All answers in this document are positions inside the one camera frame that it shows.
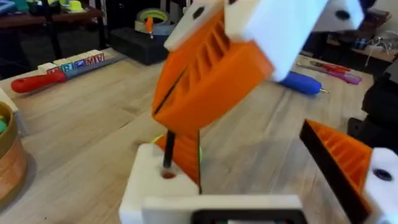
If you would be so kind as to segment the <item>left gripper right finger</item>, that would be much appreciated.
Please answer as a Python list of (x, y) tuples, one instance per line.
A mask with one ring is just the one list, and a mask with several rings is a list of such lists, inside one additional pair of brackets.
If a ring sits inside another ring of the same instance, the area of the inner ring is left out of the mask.
[(397, 224), (397, 154), (306, 119), (300, 139), (351, 223)]

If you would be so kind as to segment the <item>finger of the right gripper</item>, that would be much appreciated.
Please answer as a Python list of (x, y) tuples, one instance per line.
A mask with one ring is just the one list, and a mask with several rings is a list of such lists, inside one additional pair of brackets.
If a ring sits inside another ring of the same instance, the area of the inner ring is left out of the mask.
[(165, 42), (169, 51), (155, 89), (154, 114), (224, 114), (231, 44), (223, 1), (193, 3)]
[(355, 30), (360, 0), (194, 1), (165, 41), (153, 117), (190, 134), (265, 79), (286, 78), (312, 32)]

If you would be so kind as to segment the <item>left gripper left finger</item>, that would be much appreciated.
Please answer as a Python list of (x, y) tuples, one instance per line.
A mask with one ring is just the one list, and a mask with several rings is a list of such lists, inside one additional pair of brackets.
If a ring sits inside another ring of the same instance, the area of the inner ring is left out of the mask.
[(201, 209), (200, 134), (139, 146), (119, 206), (122, 224), (190, 223)]

